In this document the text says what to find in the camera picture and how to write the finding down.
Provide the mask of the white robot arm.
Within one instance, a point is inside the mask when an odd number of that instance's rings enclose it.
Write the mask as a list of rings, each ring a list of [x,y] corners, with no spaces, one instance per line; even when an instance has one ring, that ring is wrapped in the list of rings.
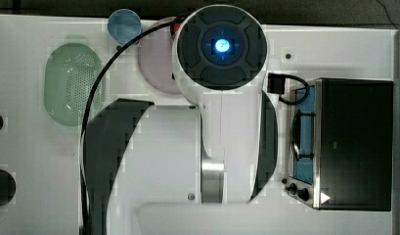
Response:
[[[200,110],[200,202],[245,203],[258,161],[269,46],[259,21],[230,5],[190,14],[172,47],[173,75]]]

